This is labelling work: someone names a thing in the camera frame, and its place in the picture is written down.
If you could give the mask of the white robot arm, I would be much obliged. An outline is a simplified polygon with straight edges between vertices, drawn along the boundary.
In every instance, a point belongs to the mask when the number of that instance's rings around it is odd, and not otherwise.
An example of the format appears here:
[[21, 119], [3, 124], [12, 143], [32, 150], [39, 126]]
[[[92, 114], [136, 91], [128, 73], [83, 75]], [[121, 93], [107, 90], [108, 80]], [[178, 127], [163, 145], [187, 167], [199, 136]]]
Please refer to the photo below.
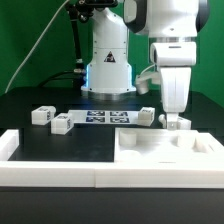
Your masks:
[[123, 15], [108, 3], [94, 9], [93, 55], [87, 65], [83, 94], [115, 100], [128, 93], [161, 87], [165, 119], [170, 130], [180, 127], [185, 111], [191, 68], [196, 64], [197, 34], [206, 24], [208, 0], [121, 0]]

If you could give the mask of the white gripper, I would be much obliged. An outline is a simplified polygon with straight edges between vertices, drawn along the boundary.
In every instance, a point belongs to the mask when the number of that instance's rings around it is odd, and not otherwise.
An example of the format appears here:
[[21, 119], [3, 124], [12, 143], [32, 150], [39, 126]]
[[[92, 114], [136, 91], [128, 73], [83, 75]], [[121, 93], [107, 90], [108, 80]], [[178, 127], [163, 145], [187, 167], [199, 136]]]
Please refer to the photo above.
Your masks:
[[178, 114], [185, 111], [191, 78], [190, 67], [160, 68], [161, 95], [166, 114], [166, 127], [176, 130]]

